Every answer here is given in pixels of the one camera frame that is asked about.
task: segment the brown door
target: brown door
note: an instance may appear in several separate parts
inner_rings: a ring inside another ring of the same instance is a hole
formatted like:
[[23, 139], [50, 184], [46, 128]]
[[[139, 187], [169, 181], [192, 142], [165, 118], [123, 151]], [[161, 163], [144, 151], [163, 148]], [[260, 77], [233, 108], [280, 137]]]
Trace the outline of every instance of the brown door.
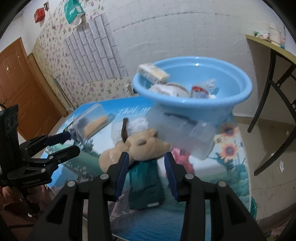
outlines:
[[19, 133], [26, 139], [48, 134], [61, 118], [38, 87], [21, 38], [0, 53], [0, 102], [19, 106]]

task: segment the beige plush toy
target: beige plush toy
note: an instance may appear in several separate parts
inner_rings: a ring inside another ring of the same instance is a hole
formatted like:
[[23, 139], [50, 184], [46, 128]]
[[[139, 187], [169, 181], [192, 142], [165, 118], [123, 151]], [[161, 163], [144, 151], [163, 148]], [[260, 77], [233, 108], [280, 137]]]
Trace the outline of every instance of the beige plush toy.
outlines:
[[157, 130], [151, 128], [140, 131], [127, 138], [126, 142], [117, 142], [115, 147], [104, 151], [99, 157], [99, 165], [106, 172], [110, 165], [118, 163], [123, 151], [129, 154], [129, 164], [134, 161], [147, 161], [163, 156], [170, 144], [157, 138]]

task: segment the red box on wall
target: red box on wall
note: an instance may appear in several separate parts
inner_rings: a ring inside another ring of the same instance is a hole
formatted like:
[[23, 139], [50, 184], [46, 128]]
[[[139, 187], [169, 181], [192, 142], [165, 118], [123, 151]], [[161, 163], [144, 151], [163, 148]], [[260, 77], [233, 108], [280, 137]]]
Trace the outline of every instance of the red box on wall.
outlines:
[[39, 8], [36, 10], [35, 14], [34, 14], [34, 19], [35, 19], [35, 22], [38, 23], [40, 21], [42, 21], [45, 17], [45, 11], [44, 11], [44, 8]]

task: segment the metal bolt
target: metal bolt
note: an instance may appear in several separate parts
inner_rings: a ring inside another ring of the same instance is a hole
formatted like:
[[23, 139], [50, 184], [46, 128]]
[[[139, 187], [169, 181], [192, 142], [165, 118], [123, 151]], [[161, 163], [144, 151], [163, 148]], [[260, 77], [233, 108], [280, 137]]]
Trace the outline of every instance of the metal bolt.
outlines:
[[106, 180], [106, 179], [108, 179], [108, 177], [109, 177], [109, 175], [107, 173], [103, 173], [103, 174], [100, 175], [100, 178], [102, 180]]
[[191, 173], [187, 173], [187, 174], [185, 175], [185, 178], [186, 178], [186, 179], [193, 179], [193, 178], [194, 178], [194, 175], [191, 174]]
[[68, 187], [74, 187], [75, 184], [76, 184], [75, 181], [69, 181], [69, 182], [67, 183]]
[[220, 187], [224, 188], [224, 187], [226, 187], [226, 182], [224, 182], [224, 181], [219, 181], [219, 182], [218, 182], [218, 185], [219, 185]]

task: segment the green bag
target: green bag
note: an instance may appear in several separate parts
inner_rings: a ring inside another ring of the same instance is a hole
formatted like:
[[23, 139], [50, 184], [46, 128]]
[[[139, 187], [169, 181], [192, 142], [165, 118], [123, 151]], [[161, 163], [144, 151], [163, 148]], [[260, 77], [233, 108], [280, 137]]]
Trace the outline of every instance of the green bag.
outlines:
[[130, 171], [130, 209], [137, 210], [160, 205], [165, 196], [158, 174], [157, 160], [138, 162]]
[[84, 14], [84, 11], [78, 0], [69, 0], [66, 2], [64, 10], [68, 23], [71, 23], [77, 16]]

